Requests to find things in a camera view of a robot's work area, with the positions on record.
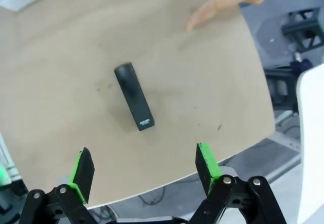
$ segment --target black rectangular object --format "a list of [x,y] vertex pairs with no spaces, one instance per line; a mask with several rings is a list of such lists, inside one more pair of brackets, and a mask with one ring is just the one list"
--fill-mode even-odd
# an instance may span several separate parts
[[138,129],[144,130],[154,126],[152,113],[132,63],[122,64],[114,71]]

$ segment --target silver bolt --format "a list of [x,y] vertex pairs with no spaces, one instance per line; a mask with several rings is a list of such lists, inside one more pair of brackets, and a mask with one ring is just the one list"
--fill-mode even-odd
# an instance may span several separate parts
[[230,184],[232,182],[232,180],[229,177],[225,177],[223,179],[223,182],[228,185],[228,184]]
[[259,185],[261,185],[261,181],[259,179],[255,178],[255,179],[253,179],[253,184],[259,186]]
[[64,187],[60,188],[60,193],[61,194],[64,194],[65,192],[66,192],[66,188],[64,188]]
[[41,195],[39,193],[34,194],[34,199],[38,199]]

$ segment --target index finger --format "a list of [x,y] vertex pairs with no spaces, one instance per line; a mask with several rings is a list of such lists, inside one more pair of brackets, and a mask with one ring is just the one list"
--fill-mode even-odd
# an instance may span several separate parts
[[186,23],[186,30],[190,31],[197,25],[214,17],[220,11],[237,6],[244,0],[208,0],[201,8],[196,11]]

